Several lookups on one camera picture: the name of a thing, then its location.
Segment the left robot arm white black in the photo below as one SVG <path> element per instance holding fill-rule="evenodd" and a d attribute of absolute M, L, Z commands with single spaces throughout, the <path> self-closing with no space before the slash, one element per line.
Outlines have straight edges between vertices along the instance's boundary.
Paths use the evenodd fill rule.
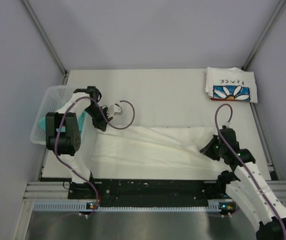
<path fill-rule="evenodd" d="M 79 88 L 63 107 L 55 112 L 48 112 L 45 116 L 46 147 L 70 171 L 72 182 L 81 184 L 79 192 L 85 198 L 96 194 L 96 186 L 89 182 L 91 172 L 82 157 L 76 153 L 85 146 L 78 120 L 86 113 L 92 118 L 96 129 L 106 131 L 111 118 L 107 116 L 107 107 L 99 106 L 101 98 L 102 94 L 95 86 Z"/>

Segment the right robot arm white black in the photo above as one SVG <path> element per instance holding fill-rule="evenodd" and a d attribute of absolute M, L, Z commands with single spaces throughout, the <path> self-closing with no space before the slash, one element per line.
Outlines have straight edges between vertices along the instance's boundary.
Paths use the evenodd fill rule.
<path fill-rule="evenodd" d="M 262 176 L 251 152 L 241 149 L 232 128 L 223 126 L 200 152 L 231 169 L 218 175 L 215 194 L 236 202 L 258 240 L 286 240 L 286 207 Z"/>

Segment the white floral print t-shirt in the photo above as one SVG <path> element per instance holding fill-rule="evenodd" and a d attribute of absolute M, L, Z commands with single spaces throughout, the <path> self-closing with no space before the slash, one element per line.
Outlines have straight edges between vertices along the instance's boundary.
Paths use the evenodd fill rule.
<path fill-rule="evenodd" d="M 213 180 L 228 170 L 200 152 L 214 132 L 212 127 L 109 127 L 97 135 L 92 171 L 97 178 Z"/>

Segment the teal t-shirt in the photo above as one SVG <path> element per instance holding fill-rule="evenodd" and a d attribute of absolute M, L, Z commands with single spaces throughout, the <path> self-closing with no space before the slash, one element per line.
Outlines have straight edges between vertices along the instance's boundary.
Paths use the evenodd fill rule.
<path fill-rule="evenodd" d="M 43 132 L 45 131 L 45 116 L 48 112 L 52 112 L 55 111 L 57 109 L 59 109 L 60 107 L 62 107 L 62 104 L 67 103 L 67 101 L 56 101 L 53 99 L 47 100 L 44 104 L 41 104 L 38 113 L 37 113 L 37 117 L 35 119 L 35 123 L 34 123 L 34 127 L 36 127 L 36 130 L 42 130 Z M 83 112 L 78 118 L 78 126 L 79 126 L 79 131 L 80 133 L 82 133 L 82 129 L 83 129 L 83 124 L 84 124 L 84 120 L 85 120 L 85 114 L 86 112 Z"/>

